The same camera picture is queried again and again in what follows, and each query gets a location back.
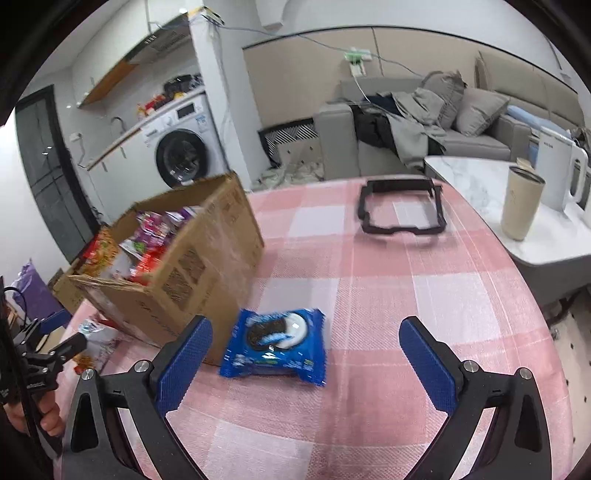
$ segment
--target snack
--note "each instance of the snack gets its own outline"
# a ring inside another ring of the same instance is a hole
[[[129,276],[131,259],[113,240],[108,227],[101,227],[95,239],[82,255],[81,275],[100,278],[125,278]]]
[[[152,248],[146,252],[136,267],[131,268],[128,280],[142,285],[148,285],[154,270],[160,265],[160,258],[164,255],[164,247]]]
[[[195,211],[184,207],[178,212],[141,212],[137,219],[139,227],[135,233],[123,241],[120,247],[132,255],[141,258],[154,248],[170,245],[184,224],[195,216]]]
[[[242,310],[232,331],[220,375],[282,375],[324,386],[326,353],[320,310],[292,310],[258,315]]]

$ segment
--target candy wrapper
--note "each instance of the candy wrapper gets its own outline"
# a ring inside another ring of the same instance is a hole
[[[259,315],[242,310],[232,331],[220,375],[284,375],[324,386],[326,353],[320,310],[292,310]]]
[[[131,269],[131,275],[128,280],[147,285],[150,283],[152,274],[160,265],[160,258],[164,255],[164,247],[152,248],[142,255],[138,265]]]
[[[194,209],[185,207],[178,212],[141,212],[139,227],[120,247],[141,258],[150,250],[167,247],[184,224],[195,216]]]
[[[94,368],[100,373],[119,342],[130,339],[119,330],[92,319],[84,320],[78,331],[87,341],[86,349],[73,358],[76,363],[74,371],[78,375],[87,368]]]
[[[107,227],[102,227],[83,254],[81,275],[100,278],[125,278],[133,263],[129,256],[113,240]]]

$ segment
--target oreo package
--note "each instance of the oreo package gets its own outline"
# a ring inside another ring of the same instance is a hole
[[[286,375],[323,387],[326,354],[324,315],[318,309],[260,315],[241,310],[232,331],[220,375]]]

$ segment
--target washing machine door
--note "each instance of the washing machine door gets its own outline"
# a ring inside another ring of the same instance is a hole
[[[171,188],[190,185],[209,171],[209,156],[201,138],[190,130],[174,130],[156,148],[156,166]]]

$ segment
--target door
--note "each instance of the door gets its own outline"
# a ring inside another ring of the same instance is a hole
[[[203,140],[190,130],[173,130],[162,137],[156,148],[156,167],[171,188],[207,176],[209,162]]]
[[[72,262],[99,230],[61,136],[53,86],[20,100],[18,145],[41,216],[58,247]]]

